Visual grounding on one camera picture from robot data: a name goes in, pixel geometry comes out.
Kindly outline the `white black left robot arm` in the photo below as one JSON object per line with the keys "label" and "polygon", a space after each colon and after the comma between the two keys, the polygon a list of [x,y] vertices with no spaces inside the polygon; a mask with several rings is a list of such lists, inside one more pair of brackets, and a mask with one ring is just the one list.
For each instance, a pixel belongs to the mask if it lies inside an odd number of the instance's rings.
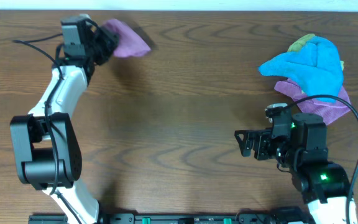
{"label": "white black left robot arm", "polygon": [[94,69],[119,43],[116,33],[89,23],[64,25],[52,61],[52,79],[27,115],[14,116],[10,131],[17,176],[49,195],[61,215],[31,215],[29,223],[115,223],[80,179],[82,155],[71,116]]}

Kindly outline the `purple microfiber cloth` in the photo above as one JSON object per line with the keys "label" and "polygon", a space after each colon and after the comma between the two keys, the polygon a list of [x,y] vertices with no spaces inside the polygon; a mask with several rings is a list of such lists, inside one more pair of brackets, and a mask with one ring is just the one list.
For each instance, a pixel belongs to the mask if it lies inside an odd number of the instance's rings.
{"label": "purple microfiber cloth", "polygon": [[103,24],[103,27],[119,36],[118,45],[113,50],[116,58],[143,57],[151,51],[143,38],[125,22],[110,19]]}

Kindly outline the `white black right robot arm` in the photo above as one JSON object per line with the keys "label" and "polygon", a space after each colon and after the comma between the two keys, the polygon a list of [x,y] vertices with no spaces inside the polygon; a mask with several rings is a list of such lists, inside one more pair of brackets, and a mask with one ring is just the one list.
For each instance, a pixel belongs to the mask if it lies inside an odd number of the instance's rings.
{"label": "white black right robot arm", "polygon": [[348,199],[351,184],[346,171],[328,159],[323,118],[282,112],[271,120],[271,128],[235,131],[242,156],[275,159],[291,173],[313,222],[357,223],[355,202]]}

